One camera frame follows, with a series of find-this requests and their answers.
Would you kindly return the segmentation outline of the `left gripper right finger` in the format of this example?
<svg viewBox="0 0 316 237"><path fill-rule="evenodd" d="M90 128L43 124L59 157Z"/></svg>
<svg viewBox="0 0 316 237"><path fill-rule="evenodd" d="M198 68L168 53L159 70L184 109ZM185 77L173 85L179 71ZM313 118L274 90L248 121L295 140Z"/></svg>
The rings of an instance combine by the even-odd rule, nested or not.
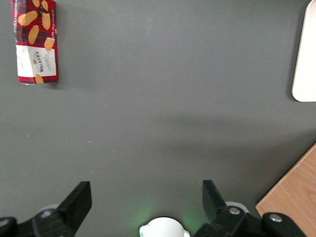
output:
<svg viewBox="0 0 316 237"><path fill-rule="evenodd" d="M267 212L258 219L236 205L227 205L211 180L202 183L202 203L209 220L195 237L304 237L287 215Z"/></svg>

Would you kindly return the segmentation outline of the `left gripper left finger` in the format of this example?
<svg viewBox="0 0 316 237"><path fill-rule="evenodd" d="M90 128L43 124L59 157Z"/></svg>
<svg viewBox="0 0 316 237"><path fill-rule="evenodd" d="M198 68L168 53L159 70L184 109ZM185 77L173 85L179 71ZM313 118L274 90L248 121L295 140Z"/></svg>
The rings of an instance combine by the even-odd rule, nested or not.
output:
<svg viewBox="0 0 316 237"><path fill-rule="evenodd" d="M2 237L74 237L92 207L91 185L80 182L57 207L45 208L29 220L1 217Z"/></svg>

